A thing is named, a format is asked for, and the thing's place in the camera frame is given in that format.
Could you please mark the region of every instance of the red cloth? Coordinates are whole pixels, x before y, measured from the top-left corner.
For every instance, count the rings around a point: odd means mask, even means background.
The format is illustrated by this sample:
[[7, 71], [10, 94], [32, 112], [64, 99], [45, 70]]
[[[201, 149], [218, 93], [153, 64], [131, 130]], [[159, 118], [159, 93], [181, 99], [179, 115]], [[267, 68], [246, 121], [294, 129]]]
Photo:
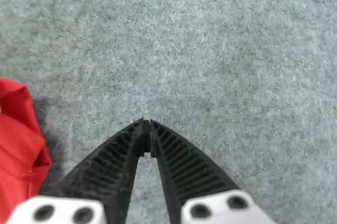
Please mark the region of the red cloth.
[[0, 78], [0, 223], [38, 194], [51, 167], [26, 86]]

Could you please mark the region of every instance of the gray carpet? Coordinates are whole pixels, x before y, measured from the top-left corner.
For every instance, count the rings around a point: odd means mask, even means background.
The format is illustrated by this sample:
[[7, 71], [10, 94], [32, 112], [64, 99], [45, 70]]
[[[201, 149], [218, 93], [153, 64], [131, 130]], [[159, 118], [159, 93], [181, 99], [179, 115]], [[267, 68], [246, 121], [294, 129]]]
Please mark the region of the gray carpet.
[[[32, 92], [55, 163], [44, 189], [144, 117], [278, 223], [335, 223], [337, 0], [0, 0], [0, 76]], [[168, 220], [143, 158], [127, 223]]]

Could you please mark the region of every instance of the screw hole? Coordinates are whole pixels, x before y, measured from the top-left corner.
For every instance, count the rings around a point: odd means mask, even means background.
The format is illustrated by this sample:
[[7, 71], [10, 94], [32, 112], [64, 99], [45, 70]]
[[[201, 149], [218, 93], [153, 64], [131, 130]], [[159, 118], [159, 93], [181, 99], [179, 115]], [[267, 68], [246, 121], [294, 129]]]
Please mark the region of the screw hole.
[[34, 219], [37, 221], [45, 221], [49, 219], [54, 213], [54, 207], [45, 205], [37, 209], [34, 213]]
[[88, 207], [84, 207], [76, 211], [73, 221], [75, 224], [86, 224], [92, 220], [93, 216], [93, 210]]
[[228, 205], [232, 209], [245, 209], [248, 207], [247, 202], [238, 196], [232, 197], [228, 200]]
[[207, 218], [211, 215], [211, 211], [205, 205], [195, 205], [191, 209], [194, 218]]

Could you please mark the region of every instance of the carpet floor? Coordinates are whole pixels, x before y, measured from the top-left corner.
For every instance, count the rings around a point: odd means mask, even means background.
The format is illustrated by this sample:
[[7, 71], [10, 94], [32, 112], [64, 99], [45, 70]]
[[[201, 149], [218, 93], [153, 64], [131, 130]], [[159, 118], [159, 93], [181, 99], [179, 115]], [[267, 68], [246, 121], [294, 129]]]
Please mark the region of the carpet floor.
[[[0, 0], [0, 76], [25, 83], [52, 187], [109, 136], [155, 119], [277, 223], [337, 216], [337, 0]], [[127, 223], [169, 223], [140, 159]]]

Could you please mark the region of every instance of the red fabric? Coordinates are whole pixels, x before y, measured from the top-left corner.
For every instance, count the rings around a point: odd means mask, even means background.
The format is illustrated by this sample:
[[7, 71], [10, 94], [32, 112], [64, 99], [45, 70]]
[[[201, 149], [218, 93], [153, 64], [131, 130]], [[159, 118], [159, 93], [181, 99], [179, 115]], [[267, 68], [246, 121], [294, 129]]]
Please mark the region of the red fabric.
[[0, 78], [0, 223], [38, 194], [51, 167], [26, 86]]

